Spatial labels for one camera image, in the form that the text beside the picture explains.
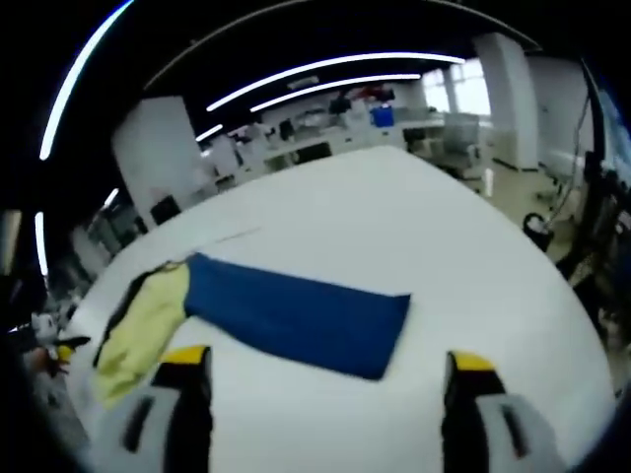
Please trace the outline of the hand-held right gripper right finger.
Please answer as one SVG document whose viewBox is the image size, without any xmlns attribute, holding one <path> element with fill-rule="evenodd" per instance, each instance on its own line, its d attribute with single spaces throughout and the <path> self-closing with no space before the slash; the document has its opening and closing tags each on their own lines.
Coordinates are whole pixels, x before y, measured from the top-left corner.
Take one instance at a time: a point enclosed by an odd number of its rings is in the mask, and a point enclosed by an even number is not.
<svg viewBox="0 0 631 473">
<path fill-rule="evenodd" d="M 507 391 L 493 364 L 449 351 L 441 425 L 445 472 L 564 472 L 545 418 Z"/>
</svg>

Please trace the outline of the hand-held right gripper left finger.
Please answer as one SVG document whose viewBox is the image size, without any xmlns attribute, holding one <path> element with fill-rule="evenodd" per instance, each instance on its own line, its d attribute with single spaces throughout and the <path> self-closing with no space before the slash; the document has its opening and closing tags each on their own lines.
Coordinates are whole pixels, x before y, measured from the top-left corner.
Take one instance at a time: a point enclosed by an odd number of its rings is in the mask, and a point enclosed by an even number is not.
<svg viewBox="0 0 631 473">
<path fill-rule="evenodd" d="M 213 431 L 212 350 L 171 351 L 150 381 L 105 414 L 100 472 L 208 472 Z"/>
</svg>

